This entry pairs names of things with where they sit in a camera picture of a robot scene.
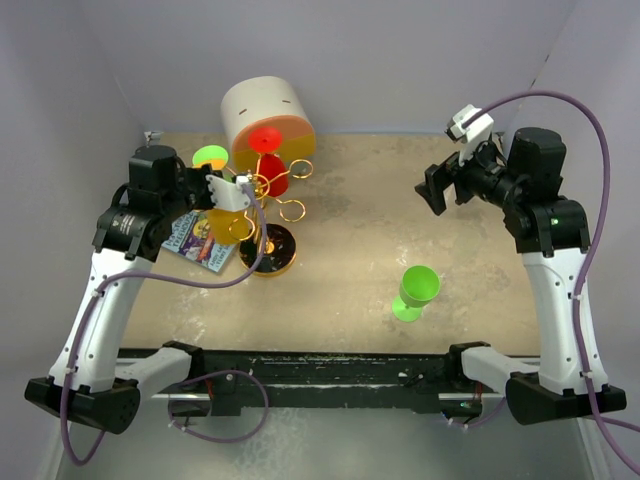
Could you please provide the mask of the orange wine glass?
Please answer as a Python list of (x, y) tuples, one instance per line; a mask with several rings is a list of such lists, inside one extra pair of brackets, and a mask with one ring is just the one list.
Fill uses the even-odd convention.
[(246, 220), (243, 211), (230, 212), (211, 209), (205, 213), (210, 233), (216, 244), (229, 246), (245, 240), (252, 227)]

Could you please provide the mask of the red wine glass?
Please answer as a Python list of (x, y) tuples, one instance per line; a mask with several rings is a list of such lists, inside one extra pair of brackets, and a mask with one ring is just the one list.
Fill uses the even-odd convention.
[(250, 148), (259, 154), (256, 164), (259, 192), (271, 198), (282, 196), (289, 188), (288, 169), (278, 155), (282, 142), (281, 132), (271, 126), (259, 127), (249, 135)]

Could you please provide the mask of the gold wine glass rack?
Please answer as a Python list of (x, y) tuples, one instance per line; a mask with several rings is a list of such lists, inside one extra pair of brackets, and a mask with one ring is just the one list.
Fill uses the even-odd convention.
[[(306, 179), (314, 172), (313, 163), (308, 159), (284, 164), (288, 169), (289, 183), (292, 179)], [(237, 243), (239, 258), (247, 268), (255, 261), (259, 262), (254, 271), (256, 276), (275, 277), (288, 270), (296, 260), (297, 242), (287, 225), (302, 220), (306, 206), (298, 199), (288, 198), (286, 193), (278, 198), (261, 195), (256, 167), (247, 175), (252, 176), (254, 194), (267, 222), (265, 227), (261, 227), (258, 212), (252, 207), (243, 211), (252, 231), (245, 240)]]

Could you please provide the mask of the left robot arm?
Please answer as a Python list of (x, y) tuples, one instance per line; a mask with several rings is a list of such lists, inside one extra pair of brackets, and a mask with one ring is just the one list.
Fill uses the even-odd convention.
[(89, 279), (72, 330), (49, 373), (28, 381), (28, 402), (60, 419), (121, 434), (153, 395), (174, 384), (184, 392), (202, 387), (202, 349), (178, 341), (164, 343), (129, 371), (116, 364), (133, 304), (173, 222), (213, 205), (212, 174), (209, 166), (185, 166), (168, 146), (135, 151), (128, 182), (97, 221)]

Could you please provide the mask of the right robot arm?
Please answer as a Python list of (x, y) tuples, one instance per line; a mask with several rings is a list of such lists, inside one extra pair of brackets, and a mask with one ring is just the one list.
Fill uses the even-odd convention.
[(586, 417), (627, 406), (625, 392), (610, 385), (594, 338), (588, 292), (577, 292), (590, 247), (586, 213), (560, 195), (566, 146), (542, 128), (516, 132), (503, 157), (490, 132), (451, 134), (459, 152), (430, 166), (416, 186), (431, 210), (446, 209), (444, 192), (454, 187), (459, 205), (477, 197), (499, 207), (531, 284), (540, 358), (531, 366), (498, 353), (485, 342), (453, 345), (446, 383), (467, 391), (480, 382), (500, 393), (521, 425)]

